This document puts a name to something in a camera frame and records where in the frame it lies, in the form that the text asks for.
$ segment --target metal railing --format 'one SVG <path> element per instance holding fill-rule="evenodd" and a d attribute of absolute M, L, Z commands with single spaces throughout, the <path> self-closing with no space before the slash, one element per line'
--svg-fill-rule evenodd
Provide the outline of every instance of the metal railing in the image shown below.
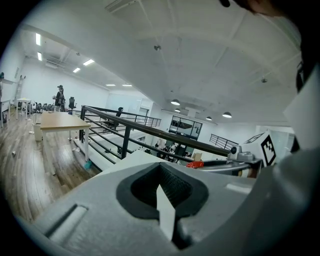
<path fill-rule="evenodd" d="M 212 142 L 215 146 L 230 151 L 233 146 L 239 145 L 238 143 L 228 140 L 226 138 L 219 137 L 217 135 L 211 134 L 210 142 Z"/>
<path fill-rule="evenodd" d="M 105 147 L 104 145 L 99 143 L 92 136 L 89 136 L 89 138 L 94 143 L 96 143 L 98 146 L 103 148 L 106 152 L 112 154 L 113 156 L 115 156 L 118 159 L 124 159 L 127 156 L 127 153 L 130 153 L 130 154 L 132 153 L 132 151 L 128 149 L 129 142 L 132 142 L 132 143 L 138 144 L 139 146 L 142 146 L 146 149 L 153 150 L 157 153 L 161 153 L 162 155 L 166 155 L 168 157 L 171 157 L 171 158 L 174 158 L 177 160 L 182 160 L 185 162 L 192 162 L 193 161 L 190 158 L 176 155 L 176 154 L 170 153 L 168 151 L 164 151 L 164 150 L 158 149 L 156 147 L 150 146 L 146 143 L 143 143 L 142 141 L 132 139 L 132 138 L 130 138 L 131 130 L 138 130 L 138 131 L 141 131 L 143 133 L 146 133 L 146 134 L 149 134 L 149 135 L 152 135 L 155 137 L 159 137 L 159 138 L 171 141 L 171 142 L 178 143 L 180 145 L 185 145 L 186 147 L 192 147 L 194 149 L 202 150 L 205 152 L 209 152 L 209 153 L 224 156 L 224 157 L 226 157 L 229 153 L 229 151 L 226 149 L 221 149 L 221 148 L 218 148 L 218 147 L 206 144 L 206 143 L 191 140 L 191 139 L 185 138 L 183 136 L 174 135 L 174 134 L 167 133 L 162 130 L 154 128 L 154 127 L 157 127 L 158 124 L 160 125 L 160 121 L 161 121 L 160 119 L 148 117 L 152 121 L 150 122 L 151 124 L 147 124 L 148 122 L 146 122 L 146 121 L 139 122 L 139 121 L 136 121 L 136 118 L 134 118 L 134 121 L 133 121 L 131 118 L 118 117 L 115 115 L 111 115 L 108 112 L 116 113 L 117 111 L 114 111 L 114 110 L 109 111 L 109 109 L 103 109 L 103 108 L 99 108 L 99 107 L 82 106 L 80 118 L 82 120 L 85 120 L 86 122 L 94 124 L 96 126 L 96 127 L 91 127 L 89 129 L 92 132 L 92 133 L 89 133 L 89 135 L 95 134 L 95 135 L 101 137 L 102 139 L 104 139 L 105 141 L 107 141 L 108 143 L 111 143 L 118 148 L 118 152 L 121 152 L 120 155 L 116 154 L 115 152 L 111 151 L 110 149 L 108 149 L 107 147 Z M 145 116 L 136 115 L 136 114 L 132 114 L 132 113 L 124 113 L 123 112 L 123 114 L 146 118 Z M 103 121 L 93 120 L 93 118 L 91 118 L 92 116 L 99 117 Z M 125 127 L 125 128 L 118 130 L 118 129 L 115 129 L 114 125 L 107 126 L 107 124 L 109 124 L 109 123 L 106 124 L 105 120 L 108 120 L 108 122 L 112 122 L 113 124 L 118 124 L 118 126 L 116 126 L 117 128 L 118 127 Z M 114 141 L 111 141 L 109 138 L 106 138 L 105 136 L 101 135 L 101 132 L 96 131 L 97 129 L 95 129 L 95 128 L 103 129 L 104 132 L 112 133 L 112 134 L 115 134 L 115 135 L 123 138 L 122 145 L 117 144 Z M 82 142 L 84 142 L 84 138 L 85 138 L 84 130 L 80 130 L 79 131 L 79 139 Z M 102 155 L 104 158 L 106 158 L 108 161 L 110 161 L 113 164 L 115 163 L 114 160 L 110 159 L 107 155 L 105 155 L 98 148 L 96 148 L 94 145 L 92 145 L 92 143 L 89 143 L 89 145 L 94 150 L 96 150 L 100 155 Z"/>

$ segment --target desk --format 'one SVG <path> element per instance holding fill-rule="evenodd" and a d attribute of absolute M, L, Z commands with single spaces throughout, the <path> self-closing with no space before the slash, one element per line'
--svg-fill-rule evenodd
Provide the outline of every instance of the desk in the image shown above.
<path fill-rule="evenodd" d="M 52 157 L 47 141 L 47 133 L 69 131 L 69 141 L 71 141 L 71 131 L 85 130 L 84 153 L 85 160 L 89 160 L 89 128 L 90 124 L 86 123 L 77 116 L 68 114 L 67 112 L 43 112 L 40 129 L 42 130 L 43 146 L 48 159 L 48 165 L 52 175 L 55 175 Z"/>
<path fill-rule="evenodd" d="M 17 100 L 16 100 L 16 119 L 18 120 L 18 104 L 19 104 L 19 102 L 21 102 L 21 103 L 25 103 L 25 120 L 27 120 L 27 107 L 28 107 L 28 103 L 30 103 L 30 115 L 31 115 L 31 108 L 32 108 L 32 106 L 31 106 L 31 99 L 29 99 L 29 98 L 18 98 Z"/>
<path fill-rule="evenodd" d="M 8 116 L 7 116 L 7 119 L 8 120 L 10 120 L 10 99 L 8 99 L 8 100 L 5 100 L 5 101 L 1 101 L 0 102 L 0 104 L 1 104 L 1 113 L 0 113 L 0 115 L 1 115 L 1 128 L 2 127 L 4 127 L 4 121 L 3 121 L 3 118 L 2 118 L 2 112 L 3 112 L 3 105 L 4 105 L 4 103 L 6 103 L 6 102 L 9 102 L 9 107 L 8 107 Z"/>

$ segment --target ceiling light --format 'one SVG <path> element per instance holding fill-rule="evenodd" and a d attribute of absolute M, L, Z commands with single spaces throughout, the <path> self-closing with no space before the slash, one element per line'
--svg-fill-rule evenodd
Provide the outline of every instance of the ceiling light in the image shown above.
<path fill-rule="evenodd" d="M 232 118 L 232 115 L 230 112 L 224 112 L 222 116 L 225 118 Z"/>
<path fill-rule="evenodd" d="M 74 71 L 73 71 L 73 73 L 77 73 L 79 70 L 80 70 L 81 68 L 76 68 Z"/>
<path fill-rule="evenodd" d="M 38 60 L 42 62 L 42 54 L 41 54 L 41 52 L 38 52 Z"/>
<path fill-rule="evenodd" d="M 171 101 L 171 104 L 179 106 L 179 105 L 180 105 L 180 102 L 179 102 L 179 100 L 177 100 L 177 99 L 173 99 L 173 100 Z"/>
<path fill-rule="evenodd" d="M 35 43 L 38 45 L 38 46 L 40 46 L 41 44 L 40 44 L 40 38 L 41 38 L 41 35 L 40 34 L 38 34 L 38 33 L 35 33 Z"/>
<path fill-rule="evenodd" d="M 86 61 L 85 63 L 83 63 L 83 65 L 88 66 L 91 63 L 94 63 L 95 61 L 92 59 L 89 59 L 88 61 Z"/>

